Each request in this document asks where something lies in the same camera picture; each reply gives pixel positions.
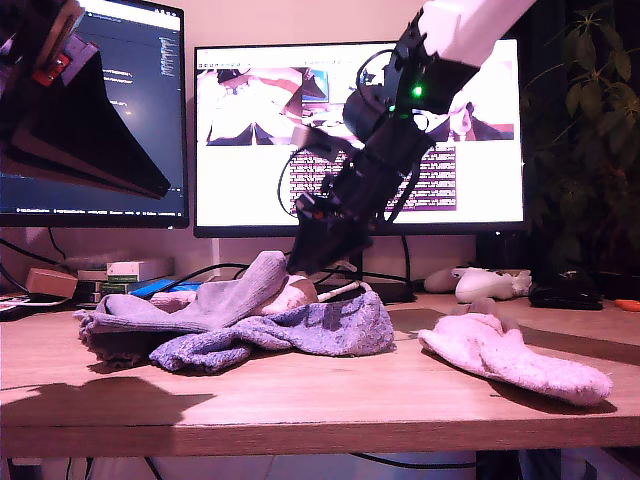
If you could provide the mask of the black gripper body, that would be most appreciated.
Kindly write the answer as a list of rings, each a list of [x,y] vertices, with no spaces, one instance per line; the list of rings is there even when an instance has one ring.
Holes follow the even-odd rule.
[[[378,225],[397,217],[419,178],[420,163],[431,142],[368,143],[357,149],[348,142],[304,142],[324,160],[345,160],[336,175],[323,178],[318,193],[303,193],[295,201],[301,225]]]

